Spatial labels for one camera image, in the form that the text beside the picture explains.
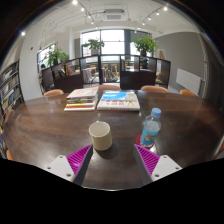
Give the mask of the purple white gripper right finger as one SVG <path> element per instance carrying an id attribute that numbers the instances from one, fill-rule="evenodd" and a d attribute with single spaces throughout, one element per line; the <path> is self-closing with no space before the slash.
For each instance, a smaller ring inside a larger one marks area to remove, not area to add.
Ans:
<path id="1" fill-rule="evenodd" d="M 181 167 L 168 155 L 159 156 L 139 145 L 134 145 L 133 154 L 144 184 L 152 183 L 181 170 Z"/>

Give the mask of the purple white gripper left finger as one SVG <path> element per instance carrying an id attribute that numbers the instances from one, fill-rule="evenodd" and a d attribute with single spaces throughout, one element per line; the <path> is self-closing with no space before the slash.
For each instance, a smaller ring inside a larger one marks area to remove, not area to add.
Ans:
<path id="1" fill-rule="evenodd" d="M 59 155 L 47 166 L 46 170 L 81 186 L 92 155 L 93 146 L 88 145 L 68 156 Z"/>

